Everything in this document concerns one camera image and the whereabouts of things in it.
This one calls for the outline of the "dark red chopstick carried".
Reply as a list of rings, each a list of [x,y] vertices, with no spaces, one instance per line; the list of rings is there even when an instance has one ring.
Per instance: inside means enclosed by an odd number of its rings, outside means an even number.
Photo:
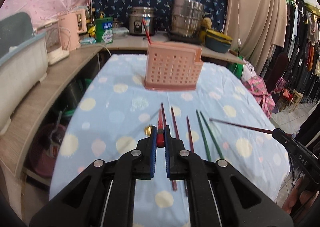
[[[219,119],[210,118],[209,121],[215,122],[215,123],[220,123],[220,124],[231,125],[231,126],[235,126],[235,127],[239,127],[239,128],[243,128],[243,129],[248,129],[248,130],[252,130],[252,131],[256,131],[256,132],[262,132],[262,133],[266,133],[269,135],[273,134],[273,130],[261,129],[261,128],[256,128],[256,127],[252,127],[252,126],[245,126],[245,125],[231,123],[231,122],[227,122],[227,121],[223,121],[223,120],[219,120]]]

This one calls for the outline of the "stainless steel steamer pot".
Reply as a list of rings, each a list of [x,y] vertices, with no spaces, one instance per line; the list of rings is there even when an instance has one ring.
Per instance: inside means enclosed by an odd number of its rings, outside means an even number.
[[[173,0],[171,33],[181,37],[196,37],[204,17],[204,5],[195,0]]]

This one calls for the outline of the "red chopstick in holder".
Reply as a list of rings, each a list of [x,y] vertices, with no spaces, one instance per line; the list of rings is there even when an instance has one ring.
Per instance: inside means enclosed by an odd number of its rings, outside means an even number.
[[[148,30],[148,27],[146,25],[146,21],[145,21],[144,18],[142,19],[142,24],[143,24],[143,28],[145,30],[145,34],[146,34],[147,40],[148,40],[149,44],[151,44],[151,38],[150,38],[150,35],[149,35],[149,30]]]

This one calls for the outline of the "navy patterned cloth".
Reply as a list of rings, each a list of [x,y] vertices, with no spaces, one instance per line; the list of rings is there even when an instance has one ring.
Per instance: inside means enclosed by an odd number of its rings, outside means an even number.
[[[174,0],[92,0],[95,9],[95,18],[103,12],[105,17],[111,17],[129,25],[129,14],[132,7],[150,7],[155,10],[156,28],[168,30],[171,25],[171,6]],[[204,5],[204,11],[208,13],[212,21],[212,28],[223,31],[227,12],[227,0],[195,0]]]

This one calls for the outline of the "silver rice cooker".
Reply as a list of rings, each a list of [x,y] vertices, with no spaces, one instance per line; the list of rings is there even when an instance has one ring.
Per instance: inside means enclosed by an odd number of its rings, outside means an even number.
[[[135,36],[145,36],[145,22],[149,35],[155,34],[155,9],[151,7],[132,7],[129,14],[129,33]]]

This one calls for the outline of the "teal yellow bowl stack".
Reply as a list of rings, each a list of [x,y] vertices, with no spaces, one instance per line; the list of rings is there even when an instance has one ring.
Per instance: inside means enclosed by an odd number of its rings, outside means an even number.
[[[205,46],[215,52],[225,54],[229,51],[233,38],[221,32],[208,29],[206,31]]]

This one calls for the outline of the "pink perforated utensil holder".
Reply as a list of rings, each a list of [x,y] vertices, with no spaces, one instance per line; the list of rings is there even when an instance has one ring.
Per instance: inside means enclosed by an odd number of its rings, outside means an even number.
[[[179,42],[148,44],[144,86],[156,91],[196,89],[203,61],[202,48]]]

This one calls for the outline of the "dark red chopstick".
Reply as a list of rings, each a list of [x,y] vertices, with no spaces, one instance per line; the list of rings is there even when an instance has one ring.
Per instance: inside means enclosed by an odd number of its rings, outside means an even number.
[[[164,125],[164,127],[166,127],[167,126],[167,121],[166,121],[166,117],[165,117],[165,111],[164,111],[163,103],[161,103],[161,111],[162,111],[163,125]]]
[[[187,127],[188,127],[190,150],[191,150],[191,152],[194,152],[193,137],[192,137],[192,133],[191,133],[191,127],[190,127],[190,122],[189,122],[188,116],[186,116],[186,121],[187,121]]]
[[[173,107],[171,107],[170,109],[171,109],[171,116],[172,116],[172,121],[173,121],[173,125],[174,125],[175,137],[176,137],[176,139],[180,139]]]

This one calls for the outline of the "green detergent box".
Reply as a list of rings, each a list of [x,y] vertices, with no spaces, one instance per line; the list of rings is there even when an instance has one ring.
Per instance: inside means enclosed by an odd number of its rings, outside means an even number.
[[[95,40],[97,43],[112,43],[113,31],[112,31],[112,18],[99,18],[95,20]]]

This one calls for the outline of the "white blue plastic bin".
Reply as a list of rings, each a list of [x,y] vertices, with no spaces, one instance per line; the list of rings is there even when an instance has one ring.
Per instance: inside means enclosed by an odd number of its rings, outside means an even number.
[[[47,75],[46,34],[34,32],[31,18],[19,12],[1,20],[1,135],[29,90]]]

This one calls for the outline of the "pink floral fabric bundle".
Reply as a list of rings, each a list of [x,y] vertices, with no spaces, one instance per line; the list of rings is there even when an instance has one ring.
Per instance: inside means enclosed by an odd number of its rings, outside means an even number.
[[[253,95],[267,118],[271,118],[276,104],[268,92],[264,80],[255,72],[253,65],[249,61],[245,61],[240,80]]]

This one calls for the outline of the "green chopstick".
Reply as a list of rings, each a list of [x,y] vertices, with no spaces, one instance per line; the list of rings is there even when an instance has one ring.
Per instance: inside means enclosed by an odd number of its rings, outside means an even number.
[[[199,127],[200,127],[201,136],[202,136],[202,139],[203,139],[203,144],[204,144],[204,149],[205,149],[206,156],[207,156],[207,161],[211,162],[212,158],[211,158],[211,155],[210,155],[210,150],[209,150],[209,147],[208,147],[206,135],[204,133],[204,128],[203,128],[203,125],[202,125],[198,110],[196,110],[196,116],[197,116],[197,121],[198,121],[198,124],[199,124]]]
[[[212,141],[213,141],[213,143],[214,143],[214,145],[215,145],[215,148],[216,148],[216,150],[217,150],[217,153],[218,153],[219,156],[220,156],[220,159],[225,159],[225,157],[224,157],[223,154],[222,154],[222,151],[221,151],[221,149],[220,149],[220,147],[219,147],[219,145],[218,145],[218,143],[217,143],[217,141],[216,141],[216,139],[215,139],[215,137],[214,137],[214,135],[213,135],[213,132],[212,132],[212,130],[211,130],[211,128],[210,128],[207,120],[205,119],[205,117],[204,117],[204,115],[203,115],[202,112],[200,112],[200,115],[201,115],[201,117],[202,117],[202,119],[203,119],[203,121],[204,121],[204,124],[205,124],[206,127],[207,127],[207,130],[208,130],[208,132],[209,132],[209,134],[210,134],[210,136],[211,136],[211,139],[212,139]]]

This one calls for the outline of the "blue dotted tablecloth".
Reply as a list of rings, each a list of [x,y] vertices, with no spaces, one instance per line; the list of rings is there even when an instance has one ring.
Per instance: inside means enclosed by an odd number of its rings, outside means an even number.
[[[50,197],[96,159],[114,161],[133,150],[145,138],[144,128],[156,125],[161,103],[170,133],[175,136],[173,107],[180,139],[190,149],[186,116],[189,117],[196,154],[207,159],[196,110],[203,113],[225,160],[271,200],[277,198],[290,173],[285,148],[271,135],[210,122],[219,119],[262,129],[273,129],[255,98],[227,68],[212,63],[202,67],[193,91],[147,90],[145,55],[115,55],[89,85],[68,124],[57,157]],[[220,156],[200,115],[212,161]]]

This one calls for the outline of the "gold flower spoon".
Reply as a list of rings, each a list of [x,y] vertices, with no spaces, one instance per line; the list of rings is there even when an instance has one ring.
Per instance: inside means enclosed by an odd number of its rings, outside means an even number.
[[[146,136],[150,137],[151,135],[151,130],[152,130],[152,126],[151,125],[148,125],[144,128],[144,133]]]

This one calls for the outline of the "white small appliance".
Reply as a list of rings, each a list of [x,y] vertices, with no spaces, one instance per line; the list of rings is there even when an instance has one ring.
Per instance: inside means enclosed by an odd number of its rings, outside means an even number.
[[[65,50],[61,44],[59,21],[57,19],[48,20],[36,28],[36,33],[45,32],[45,41],[48,55],[48,65],[52,66],[69,56],[69,51]]]

